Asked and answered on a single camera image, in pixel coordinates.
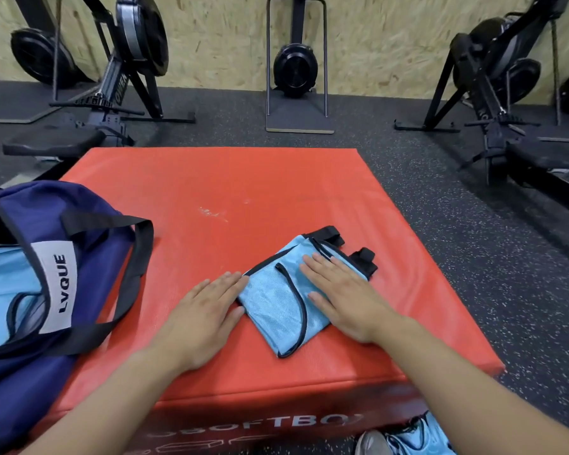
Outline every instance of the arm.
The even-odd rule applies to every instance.
[[[167,386],[207,363],[244,313],[228,308],[249,278],[226,273],[201,282],[171,312],[147,348],[134,353],[78,407],[22,455],[117,455]]]
[[[425,398],[462,455],[569,455],[569,429],[474,367],[418,322],[396,313],[339,259],[304,256],[312,302],[346,335],[381,346]]]

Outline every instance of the hand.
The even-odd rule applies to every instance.
[[[327,260],[315,252],[311,257],[304,255],[303,261],[302,273],[329,299],[318,292],[310,292],[308,297],[347,336],[361,343],[376,342],[384,323],[400,316],[340,259]]]
[[[242,306],[229,313],[228,308],[248,281],[248,276],[227,272],[213,282],[199,283],[170,313],[150,349],[177,374],[205,365],[223,348],[244,314]]]

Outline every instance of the oriented strand board wall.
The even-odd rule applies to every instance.
[[[54,0],[48,0],[54,6]],[[115,0],[102,0],[113,9]],[[331,93],[429,98],[450,40],[480,20],[525,9],[530,0],[326,0]],[[166,24],[170,68],[161,85],[265,89],[266,0],[156,0]],[[272,58],[287,43],[291,1],[272,3]],[[64,0],[64,37],[86,74],[106,64],[88,9]],[[22,23],[12,0],[0,0],[0,77],[27,79],[8,50],[9,32]],[[559,22],[560,66],[569,75],[569,9]],[[305,41],[322,61],[321,5],[309,2]],[[552,93],[549,31],[532,56],[542,80],[526,99]]]

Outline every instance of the forearm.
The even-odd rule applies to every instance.
[[[377,343],[425,398],[462,455],[569,455],[569,429],[551,420],[409,318]]]
[[[177,372],[148,350],[133,354],[22,455],[120,455]]]

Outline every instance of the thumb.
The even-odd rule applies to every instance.
[[[329,321],[331,321],[332,324],[335,324],[338,321],[339,315],[337,314],[337,310],[331,304],[331,302],[324,298],[321,294],[318,292],[310,292],[308,294],[308,298],[312,301],[315,307],[322,312],[322,314],[329,318]]]
[[[230,336],[230,332],[232,332],[232,330],[236,327],[236,324],[238,324],[238,321],[240,321],[240,318],[243,317],[244,313],[244,306],[238,306],[229,312],[226,318],[223,320],[218,332],[218,336],[223,340],[223,343],[226,343],[228,337]]]

